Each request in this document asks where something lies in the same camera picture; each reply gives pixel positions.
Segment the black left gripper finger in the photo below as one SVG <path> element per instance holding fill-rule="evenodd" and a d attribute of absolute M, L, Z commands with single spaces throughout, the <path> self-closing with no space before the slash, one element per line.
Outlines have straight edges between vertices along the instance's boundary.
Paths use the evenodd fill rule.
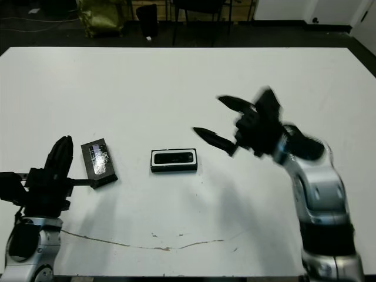
<path fill-rule="evenodd" d="M 56 150 L 58 148 L 59 140 L 54 144 L 52 150 L 48 154 L 46 163 L 44 165 L 45 169 L 51 169 L 51 170 L 54 170 L 54 171 L 57 172 L 57 169 L 56 169 Z"/>
<path fill-rule="evenodd" d="M 73 160 L 73 141 L 71 136 L 64 136 L 59 140 L 56 150 L 56 169 L 58 176 L 66 178 Z"/>

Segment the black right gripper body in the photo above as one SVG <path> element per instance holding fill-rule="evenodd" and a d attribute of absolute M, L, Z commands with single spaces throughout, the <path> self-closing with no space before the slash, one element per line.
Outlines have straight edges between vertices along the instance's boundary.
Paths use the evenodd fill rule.
<path fill-rule="evenodd" d="M 284 132 L 280 122 L 280 104 L 257 102 L 254 107 L 255 112 L 241 113 L 236 122 L 235 144 L 237 149 L 251 149 L 257 157 L 270 155 Z"/>

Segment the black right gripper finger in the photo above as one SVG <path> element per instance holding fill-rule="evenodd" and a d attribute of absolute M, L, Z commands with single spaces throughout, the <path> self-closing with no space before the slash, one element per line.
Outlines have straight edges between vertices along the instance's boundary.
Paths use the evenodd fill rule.
<path fill-rule="evenodd" d="M 218 96 L 217 99 L 221 101 L 221 103 L 223 103 L 229 109 L 235 112 L 240 112 L 240 113 L 247 113 L 251 111 L 255 112 L 254 105 L 241 98 L 224 95 L 224 96 Z"/>
<path fill-rule="evenodd" d="M 211 130 L 202 127 L 193 127 L 194 132 L 200 136 L 205 142 L 220 150 L 225 151 L 229 156 L 233 156 L 237 150 L 237 145 L 230 140 L 227 140 Z"/>

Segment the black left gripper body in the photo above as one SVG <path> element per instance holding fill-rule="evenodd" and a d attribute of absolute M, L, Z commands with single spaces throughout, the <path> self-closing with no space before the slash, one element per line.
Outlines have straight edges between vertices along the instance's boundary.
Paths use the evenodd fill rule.
<path fill-rule="evenodd" d="M 71 179 L 60 176 L 52 170 L 32 168 L 25 181 L 28 188 L 24 196 L 24 215 L 27 217 L 59 217 L 62 211 L 70 207 L 71 196 L 75 186 L 99 186 L 95 179 Z"/>

